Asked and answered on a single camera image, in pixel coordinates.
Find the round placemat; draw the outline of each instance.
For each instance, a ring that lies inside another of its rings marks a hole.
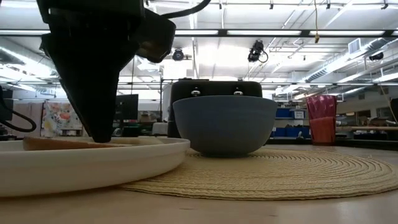
[[[215,159],[190,151],[173,171],[121,187],[192,198],[295,200],[377,194],[397,189],[398,176],[388,163],[330,152],[260,149]]]

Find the gray bowl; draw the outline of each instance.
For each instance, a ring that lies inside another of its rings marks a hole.
[[[173,103],[181,137],[210,157],[239,157],[268,140],[277,103],[253,96],[198,96]]]

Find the colorful artwork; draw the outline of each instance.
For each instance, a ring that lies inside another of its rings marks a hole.
[[[44,103],[42,137],[76,136],[82,129],[83,125],[70,103]]]

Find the wooden table surface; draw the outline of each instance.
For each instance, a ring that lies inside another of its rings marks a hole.
[[[398,152],[347,147],[274,146],[373,157],[398,165]],[[0,199],[0,223],[398,223],[398,190],[326,200],[242,202],[97,189]]]

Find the blue storage box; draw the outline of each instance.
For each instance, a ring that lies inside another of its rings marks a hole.
[[[299,136],[299,133],[302,132],[302,137],[303,138],[309,138],[310,137],[310,128],[286,128],[286,136],[287,137],[292,137],[292,138],[297,138]]]
[[[290,109],[287,108],[278,108],[276,110],[277,118],[289,118],[290,117]]]
[[[285,128],[276,128],[275,131],[271,132],[271,137],[286,137]]]

